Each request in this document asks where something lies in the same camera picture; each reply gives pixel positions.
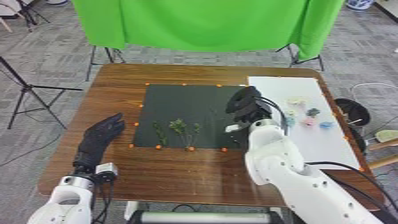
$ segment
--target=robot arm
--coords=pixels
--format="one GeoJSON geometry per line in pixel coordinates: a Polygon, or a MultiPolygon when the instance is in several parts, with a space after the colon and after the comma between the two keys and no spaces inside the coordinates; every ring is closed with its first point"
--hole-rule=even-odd
{"type": "Polygon", "coordinates": [[[91,224],[91,201],[97,184],[115,181],[113,163],[100,165],[109,144],[125,130],[123,114],[116,114],[88,129],[75,157],[75,172],[63,177],[51,200],[29,219],[29,224],[91,224]]]}
{"type": "Polygon", "coordinates": [[[251,125],[246,165],[257,184],[276,185],[308,224],[383,223],[322,170],[305,164],[299,148],[269,119],[251,125]]]}

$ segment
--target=light stand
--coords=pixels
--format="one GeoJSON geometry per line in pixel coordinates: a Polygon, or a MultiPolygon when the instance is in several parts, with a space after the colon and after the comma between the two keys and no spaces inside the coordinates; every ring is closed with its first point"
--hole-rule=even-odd
{"type": "MultiPolygon", "coordinates": [[[[125,61],[125,58],[123,58],[123,56],[122,56],[122,50],[113,49],[113,51],[115,51],[115,56],[113,56],[113,54],[111,54],[111,49],[106,47],[106,52],[107,52],[107,56],[109,56],[109,61],[111,61],[111,63],[113,63],[113,64],[116,63],[116,56],[118,56],[120,59],[122,59],[122,63],[125,64],[127,61],[125,61]]],[[[91,69],[93,69],[93,66],[95,66],[95,65],[102,65],[102,64],[99,64],[99,63],[95,62],[95,57],[97,57],[97,45],[93,46],[93,51],[91,51],[91,62],[90,62],[90,70],[88,70],[88,75],[86,75],[86,82],[90,82],[90,80],[91,80],[91,69]]]]}
{"type": "Polygon", "coordinates": [[[292,50],[290,44],[276,52],[282,52],[285,48],[289,48],[289,51],[290,51],[290,58],[292,58],[290,68],[294,67],[294,65],[299,65],[299,64],[306,63],[308,61],[319,60],[321,70],[326,71],[324,60],[322,60],[321,55],[315,58],[301,61],[299,60],[299,53],[298,53],[298,55],[294,55],[294,50],[292,50]]]}
{"type": "Polygon", "coordinates": [[[33,111],[42,111],[42,110],[47,110],[47,111],[49,111],[49,113],[52,114],[52,116],[54,116],[54,118],[56,118],[56,120],[58,120],[58,122],[59,122],[63,128],[67,129],[67,125],[63,124],[63,122],[61,122],[61,120],[59,120],[59,117],[58,117],[58,115],[56,115],[56,113],[54,113],[51,107],[52,107],[52,105],[54,105],[54,103],[56,103],[56,101],[58,101],[58,99],[59,99],[59,97],[61,97],[61,95],[65,94],[67,90],[72,90],[72,91],[84,91],[84,90],[83,90],[83,89],[75,89],[75,88],[65,88],[65,87],[54,87],[54,86],[38,86],[38,85],[31,85],[31,84],[26,82],[22,76],[19,75],[19,73],[17,73],[17,71],[15,71],[15,69],[13,69],[13,67],[11,67],[11,65],[10,65],[10,63],[8,63],[8,61],[4,60],[4,57],[3,57],[3,56],[0,56],[0,63],[4,64],[4,67],[8,68],[11,74],[13,74],[15,78],[17,78],[17,81],[19,81],[19,83],[20,83],[20,86],[22,86],[22,94],[20,94],[20,98],[19,98],[19,102],[17,102],[17,108],[15,108],[15,112],[13,112],[13,117],[11,117],[11,121],[10,121],[10,127],[8,127],[8,129],[11,129],[11,127],[13,127],[13,123],[15,123],[15,119],[17,119],[17,115],[19,115],[19,114],[22,114],[22,113],[29,113],[29,112],[33,112],[33,111]],[[36,91],[35,91],[35,88],[38,88],[38,89],[58,89],[58,90],[61,90],[58,96],[56,96],[56,98],[54,98],[54,100],[51,101],[49,104],[47,104],[47,102],[43,101],[43,99],[42,99],[42,97],[40,97],[40,95],[38,95],[38,93],[36,93],[36,91]],[[31,110],[26,110],[26,111],[20,111],[22,102],[24,102],[24,97],[26,97],[26,94],[27,94],[27,93],[35,96],[35,98],[36,98],[36,100],[40,101],[40,104],[42,104],[43,107],[42,107],[42,108],[36,108],[36,109],[31,109],[31,110]]]}
{"type": "Polygon", "coordinates": [[[35,11],[36,15],[43,18],[43,20],[47,21],[47,23],[51,23],[51,21],[49,21],[47,17],[40,14],[40,12],[33,9],[33,7],[29,6],[29,4],[22,0],[17,0],[17,2],[19,2],[20,7],[22,7],[22,14],[24,14],[26,21],[27,21],[29,31],[33,32],[31,24],[36,26],[38,25],[38,22],[35,20],[35,17],[33,17],[33,14],[31,14],[29,10],[35,11]]]}

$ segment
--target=wooden table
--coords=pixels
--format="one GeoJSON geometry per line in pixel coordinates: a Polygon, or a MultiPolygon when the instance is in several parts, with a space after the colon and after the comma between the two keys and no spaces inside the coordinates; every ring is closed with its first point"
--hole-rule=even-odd
{"type": "MultiPolygon", "coordinates": [[[[257,186],[251,181],[241,151],[184,149],[155,150],[131,148],[141,116],[147,83],[182,85],[248,84],[248,76],[315,77],[338,114],[346,134],[349,127],[333,101],[321,73],[310,69],[219,67],[180,65],[106,65],[93,83],[84,103],[68,127],[59,149],[40,181],[40,191],[51,195],[61,177],[72,171],[72,161],[83,134],[91,125],[118,112],[125,113],[127,130],[109,147],[104,161],[120,168],[115,198],[122,200],[179,203],[228,204],[248,206],[285,206],[280,191],[273,185],[257,186]]],[[[354,140],[354,152],[367,174],[365,157],[354,140]]],[[[369,195],[383,200],[383,195],[369,181],[351,171],[330,171],[369,195]]]]}

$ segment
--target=cable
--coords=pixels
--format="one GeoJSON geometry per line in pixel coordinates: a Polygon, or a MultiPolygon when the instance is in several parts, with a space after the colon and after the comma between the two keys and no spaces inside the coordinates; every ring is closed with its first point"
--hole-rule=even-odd
{"type": "Polygon", "coordinates": [[[282,126],[283,126],[283,130],[285,130],[285,135],[289,136],[289,129],[290,129],[289,128],[289,120],[287,120],[287,115],[283,113],[282,107],[278,106],[276,102],[271,99],[267,99],[266,97],[260,96],[260,97],[255,97],[255,99],[260,99],[267,103],[267,105],[273,106],[276,108],[276,110],[280,111],[280,113],[282,113],[282,126]]]}
{"type": "MultiPolygon", "coordinates": [[[[358,85],[354,85],[353,86],[353,88],[351,88],[351,93],[353,93],[353,98],[354,98],[354,101],[356,102],[360,102],[360,100],[358,100],[358,95],[356,95],[356,89],[358,89],[358,87],[362,87],[362,86],[369,86],[369,85],[383,85],[383,86],[388,86],[390,88],[395,88],[395,89],[398,89],[398,86],[395,86],[395,85],[392,85],[392,84],[388,84],[388,83],[381,83],[381,82],[370,82],[370,83],[360,83],[358,85]]],[[[390,123],[394,122],[394,120],[398,118],[398,116],[386,122],[386,124],[381,126],[381,128],[378,128],[367,135],[365,135],[365,137],[370,135],[370,134],[374,134],[388,125],[390,125],[390,123]]]]}
{"type": "Polygon", "coordinates": [[[59,137],[61,137],[61,134],[59,136],[56,137],[56,139],[45,144],[45,146],[42,146],[38,149],[33,149],[31,151],[27,151],[20,156],[17,156],[8,162],[4,162],[0,164],[0,167],[4,167],[11,162],[15,162],[24,156],[27,156],[33,152],[40,151],[42,149],[45,149],[52,144],[54,142],[59,140],[59,137]]]}
{"type": "Polygon", "coordinates": [[[109,216],[109,206],[113,203],[113,199],[115,199],[115,182],[111,182],[111,190],[109,190],[109,200],[107,200],[107,196],[106,196],[106,190],[104,190],[104,185],[100,185],[100,193],[104,195],[104,211],[97,217],[97,219],[93,220],[91,224],[95,223],[102,223],[106,224],[107,221],[107,216],[109,216]]]}
{"type": "Polygon", "coordinates": [[[346,167],[347,169],[351,169],[365,178],[367,178],[367,180],[372,182],[372,184],[376,185],[376,187],[378,187],[378,189],[383,191],[383,193],[385,193],[385,196],[386,196],[386,198],[390,199],[390,202],[392,202],[392,204],[394,204],[394,207],[395,207],[395,210],[397,210],[397,212],[398,212],[398,206],[397,206],[397,204],[395,204],[395,200],[394,200],[394,197],[392,197],[392,195],[390,195],[390,193],[388,193],[388,191],[383,189],[383,187],[381,187],[381,185],[378,184],[378,182],[372,180],[372,178],[369,177],[369,175],[353,167],[353,166],[349,166],[349,165],[346,165],[346,164],[342,164],[342,163],[338,163],[338,162],[330,162],[330,161],[322,161],[322,162],[310,162],[308,163],[310,165],[335,165],[335,166],[342,166],[342,167],[346,167]]]}
{"type": "Polygon", "coordinates": [[[394,171],[398,171],[398,169],[395,168],[395,169],[392,169],[392,170],[388,171],[388,173],[381,173],[381,174],[376,176],[376,178],[379,178],[381,176],[388,176],[390,173],[392,173],[394,171]]]}
{"type": "Polygon", "coordinates": [[[383,83],[383,82],[360,83],[360,84],[358,84],[356,86],[353,86],[353,88],[351,88],[354,101],[358,101],[358,96],[356,96],[356,89],[358,89],[358,87],[362,87],[362,86],[370,86],[370,85],[383,85],[383,86],[388,86],[388,87],[398,89],[398,86],[395,86],[395,85],[392,85],[392,84],[388,84],[388,83],[383,83]]]}
{"type": "Polygon", "coordinates": [[[395,215],[392,214],[386,205],[376,200],[376,198],[351,185],[347,184],[331,174],[328,174],[328,176],[331,177],[331,179],[335,180],[335,182],[346,187],[349,188],[365,198],[367,200],[372,202],[372,204],[378,206],[378,208],[381,209],[381,211],[385,212],[385,214],[392,217],[394,220],[398,219],[395,217],[395,215]]]}
{"type": "Polygon", "coordinates": [[[198,212],[196,208],[189,204],[179,205],[171,211],[177,212],[180,207],[189,207],[193,209],[193,211],[198,212]]]}

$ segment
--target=black mat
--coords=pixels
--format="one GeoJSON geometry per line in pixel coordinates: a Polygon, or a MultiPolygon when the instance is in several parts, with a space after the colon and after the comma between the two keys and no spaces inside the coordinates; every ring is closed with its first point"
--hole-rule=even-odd
{"type": "Polygon", "coordinates": [[[187,140],[196,148],[241,148],[232,135],[225,133],[226,126],[235,124],[234,115],[226,114],[226,104],[234,94],[244,87],[239,86],[173,86],[152,85],[147,90],[145,108],[134,137],[139,147],[155,147],[161,144],[157,122],[168,137],[170,148],[186,148],[187,140]],[[170,128],[171,121],[184,120],[187,124],[186,136],[170,128]],[[195,124],[202,125],[200,134],[195,124]]]}

